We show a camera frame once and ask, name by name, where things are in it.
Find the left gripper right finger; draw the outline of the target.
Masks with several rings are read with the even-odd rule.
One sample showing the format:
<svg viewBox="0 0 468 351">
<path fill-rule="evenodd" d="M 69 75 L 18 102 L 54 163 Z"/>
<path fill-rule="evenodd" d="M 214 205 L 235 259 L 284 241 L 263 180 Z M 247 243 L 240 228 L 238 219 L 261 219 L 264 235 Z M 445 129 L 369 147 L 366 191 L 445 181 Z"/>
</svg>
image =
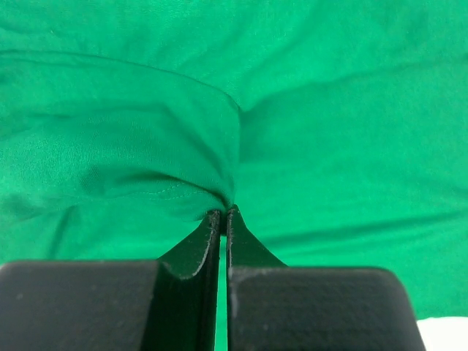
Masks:
<svg viewBox="0 0 468 351">
<path fill-rule="evenodd" d="M 372 267 L 291 267 L 227 215 L 229 350 L 423 350 L 403 284 Z"/>
</svg>

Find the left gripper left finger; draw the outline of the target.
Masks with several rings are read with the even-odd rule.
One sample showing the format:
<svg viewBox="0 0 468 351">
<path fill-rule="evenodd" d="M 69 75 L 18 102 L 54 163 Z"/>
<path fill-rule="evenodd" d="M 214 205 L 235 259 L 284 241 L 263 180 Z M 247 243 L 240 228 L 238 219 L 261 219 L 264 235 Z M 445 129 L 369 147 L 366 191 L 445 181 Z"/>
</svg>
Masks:
<svg viewBox="0 0 468 351">
<path fill-rule="evenodd" d="M 221 214 L 152 260 L 1 267 L 3 350 L 212 350 Z"/>
</svg>

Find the green t shirt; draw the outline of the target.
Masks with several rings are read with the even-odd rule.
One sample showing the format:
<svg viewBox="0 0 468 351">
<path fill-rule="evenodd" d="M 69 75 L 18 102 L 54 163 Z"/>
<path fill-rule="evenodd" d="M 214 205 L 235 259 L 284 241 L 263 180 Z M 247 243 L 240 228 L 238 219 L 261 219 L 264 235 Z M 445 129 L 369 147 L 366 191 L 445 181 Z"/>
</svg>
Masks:
<svg viewBox="0 0 468 351">
<path fill-rule="evenodd" d="M 1 3 L 3 263 L 156 257 L 231 205 L 465 350 L 467 3 Z"/>
</svg>

